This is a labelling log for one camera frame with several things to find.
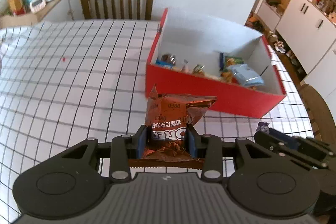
red container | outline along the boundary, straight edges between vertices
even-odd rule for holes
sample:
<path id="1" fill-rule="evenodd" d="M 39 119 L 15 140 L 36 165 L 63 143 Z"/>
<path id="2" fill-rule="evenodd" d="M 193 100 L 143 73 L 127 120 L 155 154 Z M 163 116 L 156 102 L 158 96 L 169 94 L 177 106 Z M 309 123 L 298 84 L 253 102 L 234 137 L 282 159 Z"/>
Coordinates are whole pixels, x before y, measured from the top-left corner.
<path id="1" fill-rule="evenodd" d="M 176 55 L 177 67 L 189 61 L 189 69 L 204 65 L 207 74 L 219 76 L 219 52 L 242 57 L 265 86 L 251 90 L 209 78 L 177 72 L 155 65 L 162 54 Z M 165 9 L 146 64 L 146 96 L 153 85 L 159 93 L 216 96 L 211 110 L 261 118 L 286 97 L 268 43 L 261 33 L 225 19 L 178 9 Z"/>

black handle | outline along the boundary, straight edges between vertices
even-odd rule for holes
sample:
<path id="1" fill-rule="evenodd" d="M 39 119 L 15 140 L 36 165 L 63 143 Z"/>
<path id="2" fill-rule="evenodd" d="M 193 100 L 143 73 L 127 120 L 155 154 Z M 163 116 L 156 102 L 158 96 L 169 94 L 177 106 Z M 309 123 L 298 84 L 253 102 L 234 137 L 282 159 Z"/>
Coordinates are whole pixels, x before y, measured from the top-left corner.
<path id="1" fill-rule="evenodd" d="M 321 19 L 321 22 L 320 22 L 319 26 L 317 27 L 317 29 L 319 29 L 322 26 L 322 23 L 323 23 L 323 19 Z"/>

